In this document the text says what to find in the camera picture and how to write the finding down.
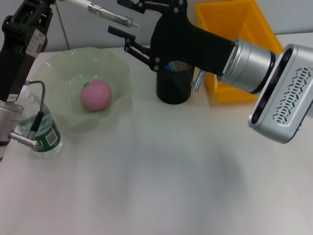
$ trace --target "green label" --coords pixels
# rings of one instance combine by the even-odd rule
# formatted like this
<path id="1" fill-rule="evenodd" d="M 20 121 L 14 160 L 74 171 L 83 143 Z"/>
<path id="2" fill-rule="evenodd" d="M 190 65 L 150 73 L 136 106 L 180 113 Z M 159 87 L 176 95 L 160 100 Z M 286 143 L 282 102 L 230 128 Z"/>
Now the green label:
<path id="1" fill-rule="evenodd" d="M 53 122 L 52 127 L 46 133 L 35 137 L 37 145 L 34 148 L 34 151 L 39 153 L 50 151 L 59 144 L 60 139 L 60 132 Z"/>

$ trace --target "pink fruit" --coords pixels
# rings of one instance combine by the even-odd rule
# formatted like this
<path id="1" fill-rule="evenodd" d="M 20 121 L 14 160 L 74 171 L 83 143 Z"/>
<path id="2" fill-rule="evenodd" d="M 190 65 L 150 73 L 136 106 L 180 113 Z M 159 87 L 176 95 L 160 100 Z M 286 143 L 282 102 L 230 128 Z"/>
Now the pink fruit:
<path id="1" fill-rule="evenodd" d="M 89 82 L 80 92 L 82 105 L 89 110 L 99 111 L 108 107 L 112 92 L 108 84 L 101 80 Z"/>

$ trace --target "table surface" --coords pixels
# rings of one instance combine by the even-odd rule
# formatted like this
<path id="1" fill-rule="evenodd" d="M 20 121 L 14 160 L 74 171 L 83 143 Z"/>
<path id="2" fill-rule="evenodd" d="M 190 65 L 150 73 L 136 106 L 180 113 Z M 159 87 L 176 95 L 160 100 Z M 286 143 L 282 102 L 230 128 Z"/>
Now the table surface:
<path id="1" fill-rule="evenodd" d="M 313 46 L 313 34 L 281 35 Z M 11 143 L 0 164 L 0 235 L 311 235 L 313 120 L 288 144 L 247 126 L 253 105 L 158 100 L 155 73 L 131 68 L 129 111 L 110 128 L 62 133 L 61 156 Z M 55 53 L 43 53 L 30 76 Z"/>

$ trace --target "black cylinder cup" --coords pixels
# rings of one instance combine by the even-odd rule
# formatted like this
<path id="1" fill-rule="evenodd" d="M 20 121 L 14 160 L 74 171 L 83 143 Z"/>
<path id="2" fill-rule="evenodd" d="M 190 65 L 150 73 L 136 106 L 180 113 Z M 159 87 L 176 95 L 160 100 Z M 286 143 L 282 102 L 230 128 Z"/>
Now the black cylinder cup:
<path id="1" fill-rule="evenodd" d="M 181 61 L 173 61 L 156 76 L 156 94 L 167 104 L 182 104 L 191 95 L 191 82 L 195 67 Z"/>

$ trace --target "plastic bottle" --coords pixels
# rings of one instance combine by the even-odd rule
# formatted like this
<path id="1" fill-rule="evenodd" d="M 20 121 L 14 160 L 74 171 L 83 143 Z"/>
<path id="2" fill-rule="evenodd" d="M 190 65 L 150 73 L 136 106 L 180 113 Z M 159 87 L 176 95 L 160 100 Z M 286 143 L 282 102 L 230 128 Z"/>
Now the plastic bottle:
<path id="1" fill-rule="evenodd" d="M 24 107 L 18 129 L 22 135 L 27 136 L 40 109 L 40 99 L 32 94 L 27 86 L 24 86 L 17 103 Z M 44 105 L 44 117 L 35 135 L 35 140 L 37 146 L 33 150 L 39 157 L 48 158 L 61 152 L 63 145 L 61 135 L 46 105 Z"/>

